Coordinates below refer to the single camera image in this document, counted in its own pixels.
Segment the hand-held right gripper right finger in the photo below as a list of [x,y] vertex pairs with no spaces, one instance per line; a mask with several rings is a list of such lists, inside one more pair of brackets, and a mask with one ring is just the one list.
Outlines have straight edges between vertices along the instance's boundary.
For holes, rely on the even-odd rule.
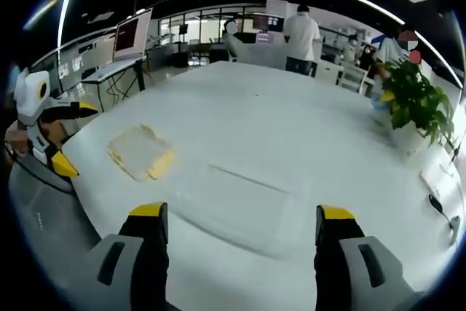
[[315,249],[316,310],[411,310],[416,304],[400,260],[366,236],[348,210],[316,207]]

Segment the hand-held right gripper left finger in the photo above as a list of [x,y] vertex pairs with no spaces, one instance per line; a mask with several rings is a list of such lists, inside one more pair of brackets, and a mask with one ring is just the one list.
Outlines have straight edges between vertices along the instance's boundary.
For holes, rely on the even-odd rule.
[[153,202],[128,214],[77,270],[78,310],[169,310],[168,205]]

